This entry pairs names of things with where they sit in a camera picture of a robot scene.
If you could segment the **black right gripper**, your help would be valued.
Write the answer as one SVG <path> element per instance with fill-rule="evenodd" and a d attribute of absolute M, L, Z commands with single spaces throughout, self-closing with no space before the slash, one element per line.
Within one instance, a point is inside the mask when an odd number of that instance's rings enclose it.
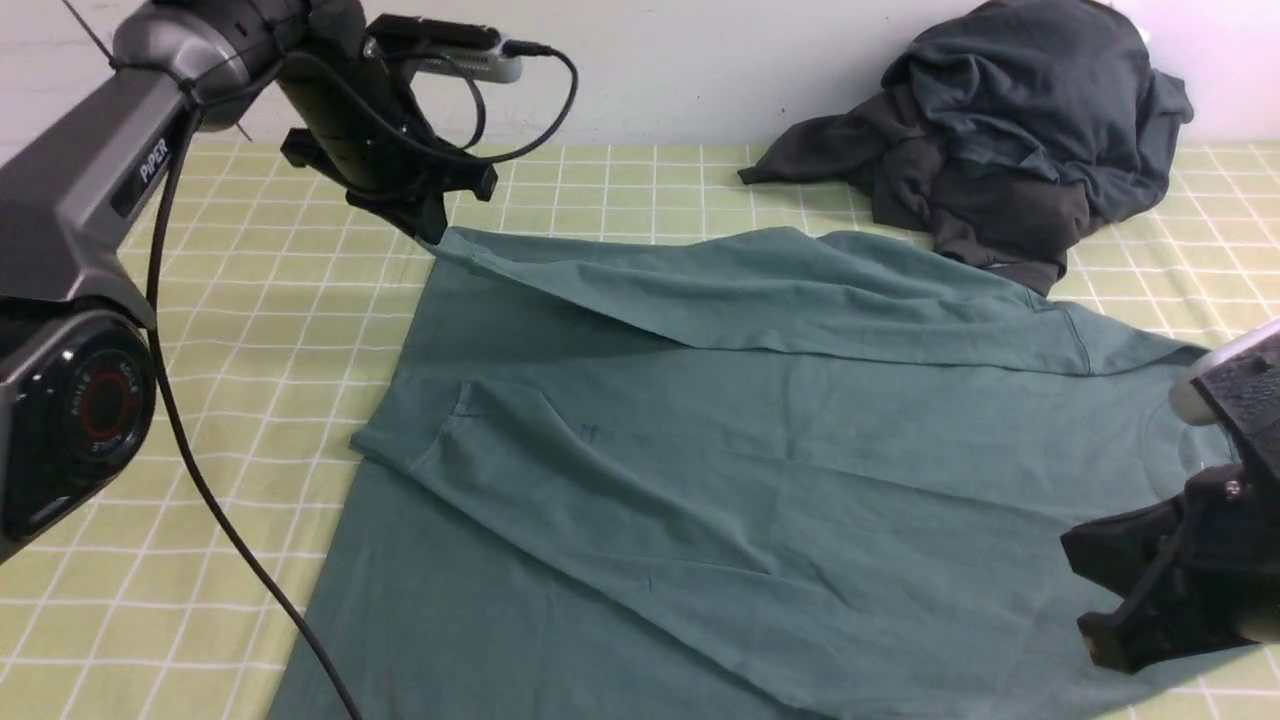
<path fill-rule="evenodd" d="M 1124 598 L 1076 620 L 1093 665 L 1123 674 L 1277 639 L 1277 337 L 1244 334 L 1204 355 L 1170 405 L 1188 425 L 1225 429 L 1238 455 L 1187 491 L 1210 501 L 1193 556 L 1225 603 L 1193 594 L 1179 568 L 1196 524 L 1184 497 L 1064 533 L 1071 571 Z"/>

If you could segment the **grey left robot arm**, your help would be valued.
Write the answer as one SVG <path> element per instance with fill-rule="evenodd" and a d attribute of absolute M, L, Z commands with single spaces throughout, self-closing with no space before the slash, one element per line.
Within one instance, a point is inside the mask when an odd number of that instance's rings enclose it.
<path fill-rule="evenodd" d="M 173 187 L 198 129 L 230 128 L 269 85 L 303 122 L 296 168 L 420 245 L 444 200 L 486 201 L 497 173 L 439 140 L 410 96 L 425 61 L 493 59 L 485 26 L 358 1 L 146 1 L 118 27 L 113 74 L 3 167 L 3 557 L 100 492 L 137 455 L 156 406 L 154 302 L 118 251 Z"/>

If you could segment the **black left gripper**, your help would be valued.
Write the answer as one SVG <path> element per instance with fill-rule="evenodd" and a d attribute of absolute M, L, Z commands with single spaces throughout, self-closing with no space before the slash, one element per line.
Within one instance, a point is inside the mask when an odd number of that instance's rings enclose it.
<path fill-rule="evenodd" d="M 433 136 L 408 67 L 364 55 L 361 3 L 278 1 L 275 18 L 285 26 L 276 85 L 306 126 L 280 146 L 289 165 L 326 177 L 419 245 L 439 245 L 448 229 L 445 193 L 493 196 L 497 170 Z"/>

